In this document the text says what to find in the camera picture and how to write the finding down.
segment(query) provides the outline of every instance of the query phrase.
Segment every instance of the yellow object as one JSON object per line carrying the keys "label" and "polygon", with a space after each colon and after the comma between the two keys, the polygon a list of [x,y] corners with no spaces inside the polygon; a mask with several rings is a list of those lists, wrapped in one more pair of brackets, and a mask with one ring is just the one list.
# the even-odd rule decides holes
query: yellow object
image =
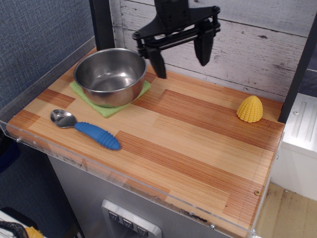
{"label": "yellow object", "polygon": [[34,227],[26,227],[25,230],[29,238],[43,238],[44,237],[42,233],[36,230]]}
{"label": "yellow object", "polygon": [[238,117],[247,122],[259,121],[263,116],[262,102],[257,96],[247,97],[237,111]]}

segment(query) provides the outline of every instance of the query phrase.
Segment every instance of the screw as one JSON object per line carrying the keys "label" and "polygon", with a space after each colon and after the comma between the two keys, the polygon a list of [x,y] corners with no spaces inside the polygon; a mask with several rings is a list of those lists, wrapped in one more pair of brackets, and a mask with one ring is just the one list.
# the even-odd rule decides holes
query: screw
{"label": "screw", "polygon": [[254,195],[255,195],[255,196],[260,196],[260,195],[261,195],[261,192],[258,191],[258,190],[255,190],[255,191],[254,191]]}
{"label": "screw", "polygon": [[209,225],[210,230],[214,230],[215,228],[216,228],[216,226],[214,224]]}

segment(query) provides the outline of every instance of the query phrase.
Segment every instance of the white wooden wall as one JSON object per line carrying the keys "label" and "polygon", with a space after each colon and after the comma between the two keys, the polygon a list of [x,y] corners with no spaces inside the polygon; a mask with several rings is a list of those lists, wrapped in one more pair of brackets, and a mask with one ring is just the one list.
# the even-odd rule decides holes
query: white wooden wall
{"label": "white wooden wall", "polygon": [[[189,0],[217,5],[221,31],[202,67],[193,42],[165,51],[167,70],[284,101],[317,12],[317,0]],[[153,0],[110,0],[116,47],[137,50],[134,31],[156,15]]]}

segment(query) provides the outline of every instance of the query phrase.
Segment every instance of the wooden countertop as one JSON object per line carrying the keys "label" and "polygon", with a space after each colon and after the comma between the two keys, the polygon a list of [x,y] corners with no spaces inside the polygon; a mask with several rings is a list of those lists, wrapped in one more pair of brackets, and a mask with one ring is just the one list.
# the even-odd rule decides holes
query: wooden countertop
{"label": "wooden countertop", "polygon": [[[73,70],[10,120],[12,136],[93,173],[125,179],[200,222],[242,237],[251,229],[262,197],[255,191],[263,193],[284,128],[277,121],[282,103],[260,98],[263,118],[247,123],[236,111],[248,94],[173,72],[159,79],[149,67],[151,89],[103,118],[72,92]],[[110,151],[74,128],[56,127],[49,117],[54,109],[108,130],[122,149]]]}

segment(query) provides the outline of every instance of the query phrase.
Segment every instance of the blue spoon handle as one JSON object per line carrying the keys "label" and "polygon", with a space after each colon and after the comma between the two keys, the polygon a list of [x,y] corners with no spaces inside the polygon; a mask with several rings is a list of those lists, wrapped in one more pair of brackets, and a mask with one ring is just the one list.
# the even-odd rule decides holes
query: blue spoon handle
{"label": "blue spoon handle", "polygon": [[119,150],[121,148],[118,140],[113,135],[98,126],[87,122],[78,122],[75,124],[75,128],[110,150]]}

